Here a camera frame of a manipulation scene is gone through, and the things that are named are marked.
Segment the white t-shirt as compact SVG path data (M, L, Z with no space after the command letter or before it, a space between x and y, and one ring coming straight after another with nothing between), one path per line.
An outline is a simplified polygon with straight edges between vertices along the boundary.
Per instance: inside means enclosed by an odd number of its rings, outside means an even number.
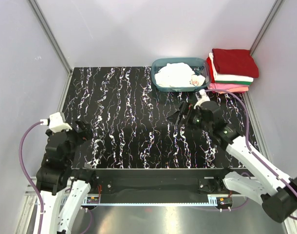
M197 75L185 63L168 63L155 74L155 82L165 88L189 88L202 86L205 82L203 75Z

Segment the teal plastic bin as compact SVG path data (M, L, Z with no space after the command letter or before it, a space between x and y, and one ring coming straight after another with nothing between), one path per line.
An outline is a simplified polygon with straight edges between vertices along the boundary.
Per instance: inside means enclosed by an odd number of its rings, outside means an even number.
M195 92L211 83L208 63L201 58L160 58L151 66L153 84L161 92Z

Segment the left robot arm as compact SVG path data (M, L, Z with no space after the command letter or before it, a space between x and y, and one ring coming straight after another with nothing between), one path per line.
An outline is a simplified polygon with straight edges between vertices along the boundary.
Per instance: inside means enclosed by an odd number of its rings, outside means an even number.
M36 187L42 200L37 205L37 224L42 234L69 234L88 193L98 186L95 171L73 170L77 149L93 137L91 126L77 120L78 130L65 126L47 130L45 154L37 172Z

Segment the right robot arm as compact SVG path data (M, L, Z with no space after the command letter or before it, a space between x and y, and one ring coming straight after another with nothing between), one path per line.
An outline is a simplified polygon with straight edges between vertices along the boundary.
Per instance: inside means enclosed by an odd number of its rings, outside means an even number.
M214 180L218 193L230 190L246 196L261 205L277 223L284 222L297 210L297 177L291 178L274 166L234 126L225 122L216 102L203 101L196 105L183 102L167 119L175 125L206 131L216 145L240 161L256 178L251 180L228 170Z

